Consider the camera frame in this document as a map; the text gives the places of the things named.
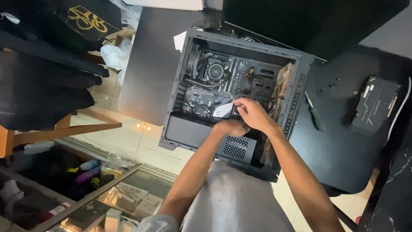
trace gray shirt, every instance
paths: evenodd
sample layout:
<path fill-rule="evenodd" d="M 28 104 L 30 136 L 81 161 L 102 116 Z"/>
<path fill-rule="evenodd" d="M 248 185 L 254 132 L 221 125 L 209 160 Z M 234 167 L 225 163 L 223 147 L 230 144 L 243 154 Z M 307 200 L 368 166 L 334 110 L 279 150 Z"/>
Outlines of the gray shirt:
<path fill-rule="evenodd" d="M 154 215 L 143 219 L 137 231 L 177 232 L 179 228 L 173 217 Z M 275 199 L 269 182 L 246 175 L 227 162 L 213 161 L 181 231 L 295 230 Z"/>

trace wooden chair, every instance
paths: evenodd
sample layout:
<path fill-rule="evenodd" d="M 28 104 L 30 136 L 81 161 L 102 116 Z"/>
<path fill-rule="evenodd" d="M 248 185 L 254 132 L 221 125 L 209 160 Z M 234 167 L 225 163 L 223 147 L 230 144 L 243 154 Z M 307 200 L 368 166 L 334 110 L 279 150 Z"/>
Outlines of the wooden chair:
<path fill-rule="evenodd" d="M 70 126 L 70 118 L 72 115 L 77 115 L 77 113 L 69 114 L 61 119 L 55 125 L 54 130 L 36 131 L 32 133 L 15 135 L 14 130 L 7 130 L 0 126 L 0 158 L 11 156 L 13 147 L 20 144 L 28 144 L 42 140 L 51 140 L 122 127 L 121 123 Z"/>

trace open pc case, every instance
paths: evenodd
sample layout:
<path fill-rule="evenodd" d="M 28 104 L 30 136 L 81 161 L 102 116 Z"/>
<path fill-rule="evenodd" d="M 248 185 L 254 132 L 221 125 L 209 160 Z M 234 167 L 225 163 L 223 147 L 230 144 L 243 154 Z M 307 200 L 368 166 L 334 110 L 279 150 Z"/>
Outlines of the open pc case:
<path fill-rule="evenodd" d="M 219 121 L 241 120 L 232 100 L 258 101 L 290 137 L 315 56 L 228 36 L 189 30 L 171 91 L 159 146 L 196 149 Z M 252 129 L 228 136 L 216 159 L 277 181 L 280 166 L 266 136 Z"/>

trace white cable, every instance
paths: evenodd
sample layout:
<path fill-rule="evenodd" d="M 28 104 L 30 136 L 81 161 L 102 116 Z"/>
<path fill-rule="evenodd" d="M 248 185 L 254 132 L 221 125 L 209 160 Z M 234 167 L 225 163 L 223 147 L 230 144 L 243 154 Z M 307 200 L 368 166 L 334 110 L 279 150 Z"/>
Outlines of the white cable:
<path fill-rule="evenodd" d="M 389 128 L 388 139 L 386 140 L 386 142 L 389 141 L 389 137 L 391 136 L 393 125 L 395 124 L 396 120 L 398 119 L 399 113 L 400 113 L 400 111 L 402 110 L 403 105 L 405 105 L 405 102 L 406 102 L 406 100 L 408 99 L 410 93 L 411 93 L 411 77 L 409 77 L 408 92 L 406 93 L 405 99 L 403 100 L 402 104 L 400 105 L 399 110 L 398 110 L 398 112 L 396 113 L 395 118 L 393 119 L 393 122 L 392 122 L 392 124 L 391 124 L 391 127 Z"/>

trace hand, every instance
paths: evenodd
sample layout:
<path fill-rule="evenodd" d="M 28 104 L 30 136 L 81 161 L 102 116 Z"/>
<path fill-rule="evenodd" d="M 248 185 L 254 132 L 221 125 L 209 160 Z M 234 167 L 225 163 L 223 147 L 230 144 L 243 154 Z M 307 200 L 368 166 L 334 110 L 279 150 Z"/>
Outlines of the hand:
<path fill-rule="evenodd" d="M 266 113 L 263 107 L 253 100 L 248 98 L 239 98 L 233 100 L 233 104 L 237 106 L 237 111 L 242 116 L 248 126 L 256 130 L 260 130 L 267 134 L 270 129 L 281 129 L 279 124 L 275 123 L 272 118 Z"/>
<path fill-rule="evenodd" d="M 227 120 L 217 123 L 213 130 L 223 133 L 225 136 L 243 136 L 250 131 L 250 128 L 241 121 Z"/>

